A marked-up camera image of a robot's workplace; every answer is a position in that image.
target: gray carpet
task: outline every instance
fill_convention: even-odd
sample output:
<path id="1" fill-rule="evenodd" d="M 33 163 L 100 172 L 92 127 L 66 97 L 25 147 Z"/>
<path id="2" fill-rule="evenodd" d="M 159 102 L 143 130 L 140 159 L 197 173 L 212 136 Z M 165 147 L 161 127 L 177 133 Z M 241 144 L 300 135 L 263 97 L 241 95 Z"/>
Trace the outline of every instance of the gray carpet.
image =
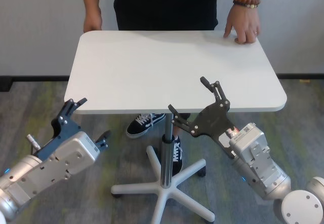
<path id="1" fill-rule="evenodd" d="M 324 176 L 324 81 L 281 81 L 285 108 L 275 113 L 230 114 L 238 126 L 254 122 L 266 134 L 274 160 L 292 179 L 293 189 L 305 188 L 313 176 Z M 0 170 L 29 153 L 25 136 L 44 144 L 52 137 L 51 119 L 63 105 L 66 83 L 15 83 L 0 93 Z M 125 129 L 135 115 L 80 116 L 75 121 L 93 138 L 110 129 L 109 150 L 86 171 L 40 193 L 12 223 L 150 223 L 155 195 L 110 195 L 113 184 L 153 181 L 145 149 L 159 147 L 164 123 L 145 136 L 128 139 Z M 230 160 L 207 137 L 181 135 L 184 167 L 200 158 L 207 175 L 193 176 L 180 189 L 216 214 L 215 223 L 279 223 L 272 203 L 261 200 L 231 168 Z M 169 200 L 161 223 L 205 223 Z"/>

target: sneaker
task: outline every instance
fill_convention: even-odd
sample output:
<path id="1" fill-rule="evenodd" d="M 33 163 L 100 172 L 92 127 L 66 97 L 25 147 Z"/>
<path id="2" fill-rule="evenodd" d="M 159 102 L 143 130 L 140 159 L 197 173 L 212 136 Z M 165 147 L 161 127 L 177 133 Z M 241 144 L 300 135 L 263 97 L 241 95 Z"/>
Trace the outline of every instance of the sneaker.
<path id="1" fill-rule="evenodd" d="M 182 169 L 182 149 L 180 146 L 180 138 L 179 136 L 177 136 L 174 140 L 172 176 L 179 173 L 181 169 Z"/>
<path id="2" fill-rule="evenodd" d="M 138 117 L 129 124 L 126 135 L 131 139 L 138 138 L 165 117 L 165 114 L 139 114 Z"/>

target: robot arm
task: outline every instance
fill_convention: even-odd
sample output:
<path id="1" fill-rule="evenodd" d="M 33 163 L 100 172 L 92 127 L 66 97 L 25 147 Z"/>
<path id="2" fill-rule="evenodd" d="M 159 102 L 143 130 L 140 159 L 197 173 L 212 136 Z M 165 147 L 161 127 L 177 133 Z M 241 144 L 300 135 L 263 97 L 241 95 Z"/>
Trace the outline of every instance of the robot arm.
<path id="1" fill-rule="evenodd" d="M 67 180 L 92 165 L 106 143 L 110 131 L 103 133 L 96 142 L 70 119 L 73 111 L 86 99 L 74 103 L 67 101 L 52 120 L 53 138 L 40 147 L 31 135 L 27 136 L 35 154 L 21 159 L 0 177 L 0 224 L 2 215 L 7 221 L 15 218 L 23 206 L 49 186 Z"/>
<path id="2" fill-rule="evenodd" d="M 230 102 L 219 81 L 210 84 L 204 77 L 200 81 L 214 94 L 216 102 L 203 109 L 193 122 L 181 118 L 169 105 L 169 110 L 175 115 L 172 123 L 193 137 L 207 135 L 216 142 L 232 159 L 232 165 L 242 179 L 262 199 L 274 200 L 278 219 L 292 224 L 320 223 L 323 218 L 324 179 L 313 178 L 307 186 L 308 191 L 292 191 L 290 177 L 270 156 L 264 133 L 253 123 L 239 131 L 227 118 Z"/>

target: metal pole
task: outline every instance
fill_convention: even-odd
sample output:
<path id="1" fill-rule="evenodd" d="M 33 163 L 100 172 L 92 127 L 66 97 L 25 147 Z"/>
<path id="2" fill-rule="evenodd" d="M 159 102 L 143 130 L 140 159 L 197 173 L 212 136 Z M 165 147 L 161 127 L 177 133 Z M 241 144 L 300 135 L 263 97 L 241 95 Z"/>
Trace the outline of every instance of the metal pole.
<path id="1" fill-rule="evenodd" d="M 161 147 L 161 186 L 168 189 L 171 186 L 172 165 L 173 165 L 173 125 L 171 120 L 173 114 L 166 114 L 166 133 L 164 135 Z"/>

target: baseboard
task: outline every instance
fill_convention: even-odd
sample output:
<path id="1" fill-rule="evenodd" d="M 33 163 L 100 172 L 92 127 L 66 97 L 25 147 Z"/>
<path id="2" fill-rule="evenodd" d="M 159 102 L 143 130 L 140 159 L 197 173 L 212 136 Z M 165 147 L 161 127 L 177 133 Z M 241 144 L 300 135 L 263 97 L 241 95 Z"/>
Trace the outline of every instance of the baseboard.
<path id="1" fill-rule="evenodd" d="M 281 80 L 324 80 L 324 73 L 277 73 Z M 68 81 L 70 76 L 0 76 L 0 92 L 8 92 L 13 82 Z"/>
<path id="2" fill-rule="evenodd" d="M 0 92 L 8 92 L 13 83 L 11 76 L 0 76 Z"/>
<path id="3" fill-rule="evenodd" d="M 281 80 L 324 80 L 324 73 L 276 73 Z"/>
<path id="4" fill-rule="evenodd" d="M 13 76 L 14 82 L 69 81 L 70 76 Z"/>

